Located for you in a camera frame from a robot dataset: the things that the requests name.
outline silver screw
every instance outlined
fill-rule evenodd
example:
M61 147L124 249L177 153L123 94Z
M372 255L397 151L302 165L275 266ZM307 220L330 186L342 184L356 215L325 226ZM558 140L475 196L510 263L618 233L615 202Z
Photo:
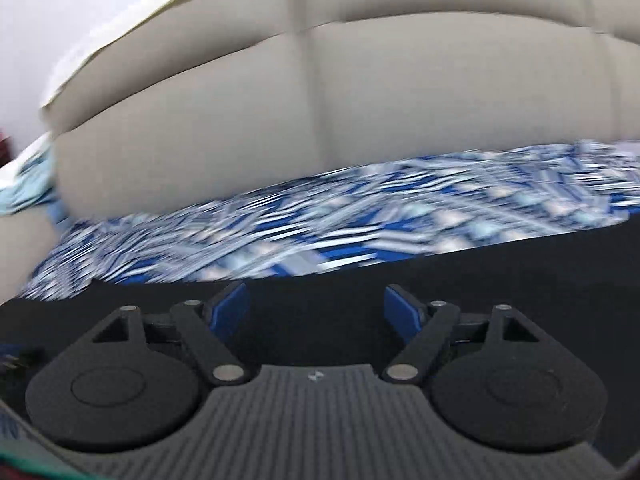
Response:
M411 365L393 365L386 369L386 374L396 381L409 381L418 375L418 368Z
M237 381L244 375L244 370L238 365L220 365L213 369L213 376L219 381Z

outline blue and white fabric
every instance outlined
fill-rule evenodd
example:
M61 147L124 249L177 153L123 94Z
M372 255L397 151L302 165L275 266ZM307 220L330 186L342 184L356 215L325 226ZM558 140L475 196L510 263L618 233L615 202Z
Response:
M582 141L333 171L165 215L79 221L23 296L92 279L207 281L327 272L610 226L640 210L640 165Z

